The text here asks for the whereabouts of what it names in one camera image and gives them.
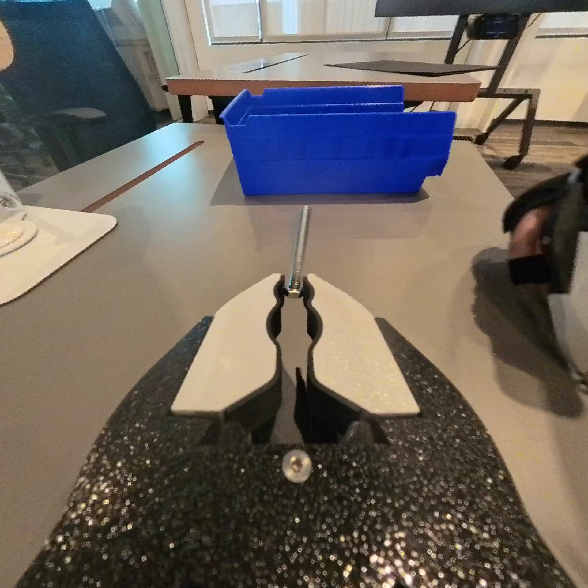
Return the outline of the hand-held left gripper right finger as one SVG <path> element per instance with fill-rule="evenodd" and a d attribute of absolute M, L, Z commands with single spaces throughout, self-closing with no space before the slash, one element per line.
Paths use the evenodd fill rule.
<path fill-rule="evenodd" d="M 306 276 L 306 292 L 313 385 L 361 415 L 418 415 L 417 401 L 372 313 L 314 273 Z"/>

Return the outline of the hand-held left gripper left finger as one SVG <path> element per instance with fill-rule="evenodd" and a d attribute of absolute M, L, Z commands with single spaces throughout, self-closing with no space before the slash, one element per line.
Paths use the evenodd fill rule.
<path fill-rule="evenodd" d="M 282 307 L 282 275 L 270 274 L 213 317 L 171 405 L 181 416 L 227 416 L 280 375 L 270 319 Z"/>

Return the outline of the silver long bolt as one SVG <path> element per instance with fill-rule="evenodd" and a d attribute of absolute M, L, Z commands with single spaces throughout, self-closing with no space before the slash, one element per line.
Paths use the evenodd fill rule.
<path fill-rule="evenodd" d="M 306 257 L 307 240 L 312 216 L 312 207 L 304 205 L 298 214 L 295 237 L 293 239 L 290 273 L 285 283 L 288 298 L 300 298 L 303 292 L 303 269 Z"/>

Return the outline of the person's right hand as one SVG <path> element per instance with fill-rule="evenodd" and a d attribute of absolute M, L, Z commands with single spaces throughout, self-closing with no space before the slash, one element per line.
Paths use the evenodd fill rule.
<path fill-rule="evenodd" d="M 550 215 L 546 207 L 536 208 L 527 212 L 511 232 L 509 256 L 520 259 L 543 254 L 543 225 Z"/>

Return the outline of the white document stand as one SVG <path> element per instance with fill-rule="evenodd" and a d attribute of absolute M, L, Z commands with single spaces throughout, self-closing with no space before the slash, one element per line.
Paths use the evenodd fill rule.
<path fill-rule="evenodd" d="M 116 224 L 110 215 L 26 206 L 1 175 L 1 305 L 36 288 Z"/>

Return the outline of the blue plastic bin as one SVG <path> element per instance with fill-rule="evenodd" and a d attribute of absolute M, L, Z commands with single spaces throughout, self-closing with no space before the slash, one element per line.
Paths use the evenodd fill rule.
<path fill-rule="evenodd" d="M 401 85 L 245 89 L 220 118 L 246 196 L 418 193 L 456 123 L 406 112 Z"/>

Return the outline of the black desk mat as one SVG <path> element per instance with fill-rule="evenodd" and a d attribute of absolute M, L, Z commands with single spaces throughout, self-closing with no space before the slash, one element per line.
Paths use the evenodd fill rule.
<path fill-rule="evenodd" d="M 398 73 L 421 77 L 445 77 L 450 75 L 468 74 L 472 72 L 493 71 L 497 69 L 496 66 L 475 65 L 470 63 L 429 63 L 395 60 L 326 63 L 325 66 L 352 70 Z"/>

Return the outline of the brown edged grey table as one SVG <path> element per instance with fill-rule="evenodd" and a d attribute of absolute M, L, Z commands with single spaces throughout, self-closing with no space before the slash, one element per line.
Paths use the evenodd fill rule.
<path fill-rule="evenodd" d="M 481 89 L 481 81 L 469 73 L 425 77 L 398 72 L 353 70 L 331 66 L 331 63 L 405 60 L 386 52 L 315 52 L 283 61 L 267 68 L 223 66 L 192 75 L 167 77 L 164 91 L 181 96 L 180 112 L 184 122 L 193 122 L 192 107 L 187 97 L 235 97 L 247 89 L 260 95 L 267 88 L 315 86 L 402 85 L 409 102 L 473 102 Z"/>

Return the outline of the window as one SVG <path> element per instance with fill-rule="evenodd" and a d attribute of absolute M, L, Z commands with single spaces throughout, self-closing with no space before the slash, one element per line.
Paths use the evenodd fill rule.
<path fill-rule="evenodd" d="M 457 16 L 375 17 L 376 1 L 201 1 L 211 45 L 444 40 Z"/>

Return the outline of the dark mesh office chair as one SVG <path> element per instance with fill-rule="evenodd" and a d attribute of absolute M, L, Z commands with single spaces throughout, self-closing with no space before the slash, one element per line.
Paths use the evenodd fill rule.
<path fill-rule="evenodd" d="M 1 172 L 15 191 L 157 130 L 88 1 L 1 1 Z"/>

